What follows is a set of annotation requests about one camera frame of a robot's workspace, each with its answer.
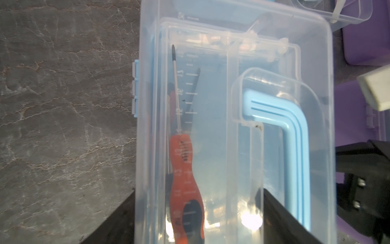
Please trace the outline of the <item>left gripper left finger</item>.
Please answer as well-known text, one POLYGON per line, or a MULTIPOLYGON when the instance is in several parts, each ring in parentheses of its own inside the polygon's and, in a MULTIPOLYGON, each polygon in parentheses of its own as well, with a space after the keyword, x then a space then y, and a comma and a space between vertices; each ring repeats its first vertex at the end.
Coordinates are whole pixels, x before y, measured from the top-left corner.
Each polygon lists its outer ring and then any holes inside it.
POLYGON ((133 193, 81 244, 133 244, 135 235, 133 193))

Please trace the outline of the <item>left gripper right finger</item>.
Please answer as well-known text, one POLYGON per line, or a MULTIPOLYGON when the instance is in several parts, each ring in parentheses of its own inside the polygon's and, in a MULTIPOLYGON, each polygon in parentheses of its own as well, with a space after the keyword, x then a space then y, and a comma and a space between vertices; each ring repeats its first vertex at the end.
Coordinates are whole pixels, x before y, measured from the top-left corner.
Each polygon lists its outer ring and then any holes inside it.
POLYGON ((263 194, 265 244, 320 243, 268 190, 263 194))

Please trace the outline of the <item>blue toolbox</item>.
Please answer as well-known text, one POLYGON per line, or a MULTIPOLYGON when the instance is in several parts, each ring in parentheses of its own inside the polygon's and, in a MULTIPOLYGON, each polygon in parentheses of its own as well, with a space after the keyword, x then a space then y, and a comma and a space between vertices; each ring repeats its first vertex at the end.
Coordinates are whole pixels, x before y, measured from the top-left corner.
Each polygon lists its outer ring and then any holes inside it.
POLYGON ((336 243, 332 30, 278 1, 142 1, 135 243, 175 244, 172 45, 204 244, 264 244, 265 189, 320 244, 336 243))
POLYGON ((367 21, 373 12, 372 0, 288 0, 278 3, 321 15, 332 31, 367 21))

